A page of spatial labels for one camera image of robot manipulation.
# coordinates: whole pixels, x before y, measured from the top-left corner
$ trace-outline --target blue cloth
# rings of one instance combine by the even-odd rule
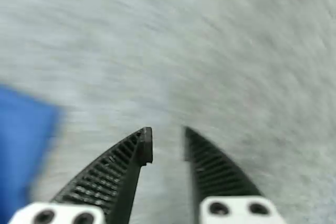
[[[29,203],[58,115],[57,107],[0,85],[0,224]]]

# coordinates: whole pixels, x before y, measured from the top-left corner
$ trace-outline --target floor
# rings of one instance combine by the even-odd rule
[[[289,223],[336,223],[336,0],[0,0],[0,82],[62,108],[34,200],[153,127],[131,224],[191,223],[182,126]]]

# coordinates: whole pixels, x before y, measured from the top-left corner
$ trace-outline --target screw hole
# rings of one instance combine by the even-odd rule
[[[209,207],[209,211],[210,213],[214,215],[228,215],[229,214],[228,207],[219,202],[212,203]]]
[[[35,217],[34,224],[48,224],[53,220],[54,216],[54,211],[44,210]]]
[[[94,220],[94,217],[92,214],[84,212],[75,218],[75,220],[73,221],[73,224],[92,224],[93,220]]]
[[[249,209],[251,211],[251,213],[253,214],[257,214],[257,215],[268,215],[269,214],[269,211],[268,209],[259,204],[259,203],[253,203],[249,206]]]

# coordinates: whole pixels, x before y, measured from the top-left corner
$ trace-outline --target white plastic part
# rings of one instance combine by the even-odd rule
[[[72,224],[77,216],[84,213],[93,216],[92,224],[105,223],[104,213],[99,207],[36,202],[17,211],[9,224],[34,224],[36,216],[44,210],[51,210],[55,214],[48,224]]]
[[[217,208],[218,214],[211,213],[211,206],[218,203],[226,209]],[[258,214],[256,206],[259,212],[261,207],[267,213]],[[270,200],[255,196],[207,197],[200,205],[199,216],[200,224],[286,224]]]

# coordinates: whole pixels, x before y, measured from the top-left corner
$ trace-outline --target white mounting bracket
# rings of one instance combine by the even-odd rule
[[[273,203],[258,196],[207,197],[199,216],[200,224],[286,224]]]
[[[90,205],[36,202],[17,211],[9,224],[104,224],[103,211]]]

